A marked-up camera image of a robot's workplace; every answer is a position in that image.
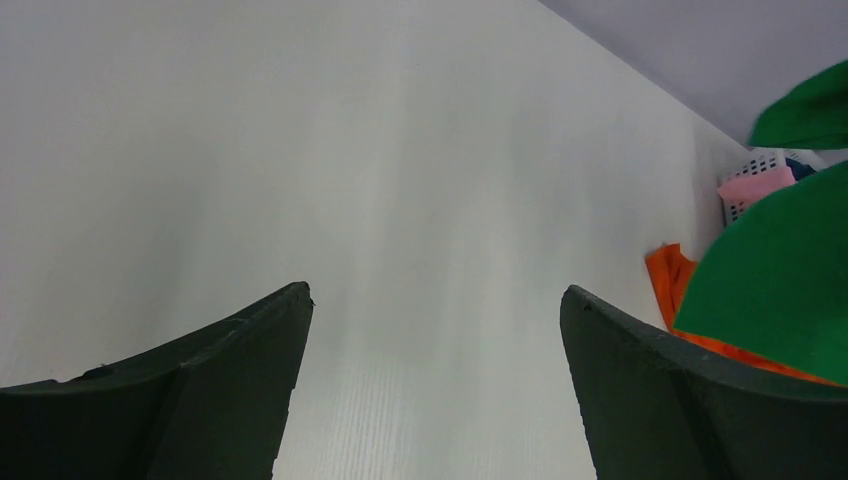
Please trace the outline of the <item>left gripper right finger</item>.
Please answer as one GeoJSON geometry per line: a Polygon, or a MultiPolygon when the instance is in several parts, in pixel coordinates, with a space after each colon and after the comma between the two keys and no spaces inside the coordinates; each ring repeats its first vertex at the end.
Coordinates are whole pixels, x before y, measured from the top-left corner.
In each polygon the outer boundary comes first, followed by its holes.
{"type": "Polygon", "coordinates": [[[572,285],[560,329],[601,479],[843,479],[845,389],[761,370],[572,285]]]}

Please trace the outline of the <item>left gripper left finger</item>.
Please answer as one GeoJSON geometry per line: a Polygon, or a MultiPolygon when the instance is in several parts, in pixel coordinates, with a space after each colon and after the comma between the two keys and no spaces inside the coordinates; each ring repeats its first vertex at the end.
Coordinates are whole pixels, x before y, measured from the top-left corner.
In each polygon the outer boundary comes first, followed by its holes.
{"type": "Polygon", "coordinates": [[[291,283],[65,382],[1,391],[5,479],[269,479],[314,312],[291,283]]]}

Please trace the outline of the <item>orange t shirt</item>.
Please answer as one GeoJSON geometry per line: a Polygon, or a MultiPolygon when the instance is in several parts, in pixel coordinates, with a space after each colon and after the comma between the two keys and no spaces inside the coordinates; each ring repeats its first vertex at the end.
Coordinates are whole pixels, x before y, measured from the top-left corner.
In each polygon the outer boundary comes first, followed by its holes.
{"type": "Polygon", "coordinates": [[[673,335],[708,351],[760,370],[819,384],[838,385],[736,346],[678,330],[675,327],[675,320],[682,306],[686,288],[698,263],[688,259],[682,253],[679,243],[661,246],[646,255],[644,261],[664,324],[673,335]]]}

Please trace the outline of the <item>green t shirt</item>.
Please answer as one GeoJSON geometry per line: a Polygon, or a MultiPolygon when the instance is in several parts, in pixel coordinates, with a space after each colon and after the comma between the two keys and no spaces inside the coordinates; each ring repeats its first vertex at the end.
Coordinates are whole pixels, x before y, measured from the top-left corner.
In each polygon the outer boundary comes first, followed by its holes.
{"type": "Polygon", "coordinates": [[[689,281],[675,327],[847,381],[847,166],[748,207],[689,281]]]}

